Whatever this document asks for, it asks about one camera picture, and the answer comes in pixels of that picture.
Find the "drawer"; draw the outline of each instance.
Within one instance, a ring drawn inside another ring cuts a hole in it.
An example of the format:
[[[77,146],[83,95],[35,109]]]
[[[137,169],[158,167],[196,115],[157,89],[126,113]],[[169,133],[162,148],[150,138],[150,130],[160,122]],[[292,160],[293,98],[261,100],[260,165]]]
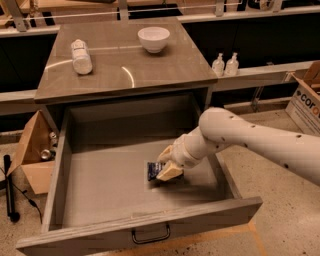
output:
[[[148,182],[147,162],[197,126],[192,94],[67,109],[42,234],[26,255],[87,255],[247,223],[262,204],[244,199],[219,154],[183,178]]]

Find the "plastic bottle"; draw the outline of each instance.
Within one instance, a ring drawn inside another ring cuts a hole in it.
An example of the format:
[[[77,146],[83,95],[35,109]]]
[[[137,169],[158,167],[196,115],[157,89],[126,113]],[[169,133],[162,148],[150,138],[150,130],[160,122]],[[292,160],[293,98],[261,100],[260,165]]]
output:
[[[224,61],[222,55],[222,53],[219,53],[218,58],[212,63],[212,70],[216,73],[217,77],[223,76]]]
[[[226,70],[224,74],[226,76],[235,76],[238,73],[239,62],[237,61],[238,53],[234,52],[232,58],[227,61]]]
[[[77,39],[71,44],[71,53],[74,70],[81,75],[89,74],[92,71],[92,62],[87,44]]]

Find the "concrete floor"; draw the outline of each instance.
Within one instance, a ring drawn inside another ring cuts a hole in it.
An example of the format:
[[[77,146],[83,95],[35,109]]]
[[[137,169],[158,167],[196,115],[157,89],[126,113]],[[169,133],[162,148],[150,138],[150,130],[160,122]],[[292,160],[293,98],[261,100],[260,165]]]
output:
[[[251,122],[289,131],[299,131],[283,109],[244,114]],[[18,137],[0,135],[0,166],[4,154],[14,155]],[[109,252],[108,256],[166,255],[320,255],[320,188],[270,161],[232,146],[222,152],[243,197],[261,196],[263,205],[248,225],[149,244],[131,250]],[[44,211],[46,195],[34,195],[23,173],[14,182]],[[21,256],[14,249],[22,237],[40,233],[39,215],[25,198],[16,193],[16,209],[21,214],[13,224],[6,216],[5,194],[0,192],[0,255]]]

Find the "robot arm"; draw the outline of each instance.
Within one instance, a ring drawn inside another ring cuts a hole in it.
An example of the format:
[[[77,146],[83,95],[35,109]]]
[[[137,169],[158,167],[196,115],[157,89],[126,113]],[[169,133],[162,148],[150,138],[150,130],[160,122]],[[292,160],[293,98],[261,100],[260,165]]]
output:
[[[171,179],[229,145],[246,147],[320,186],[320,137],[255,125],[222,108],[206,110],[197,128],[160,154],[158,161],[167,164],[157,178]]]

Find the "cabinet top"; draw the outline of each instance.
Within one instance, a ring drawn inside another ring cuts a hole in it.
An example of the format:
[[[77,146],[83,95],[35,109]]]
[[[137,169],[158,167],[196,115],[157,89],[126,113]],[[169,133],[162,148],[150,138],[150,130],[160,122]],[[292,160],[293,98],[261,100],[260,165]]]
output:
[[[160,53],[142,48],[138,31],[161,26],[170,31]],[[72,65],[71,43],[87,43],[93,71],[78,75]],[[206,87],[216,81],[192,39],[175,17],[61,26],[35,100],[55,104],[172,89]]]

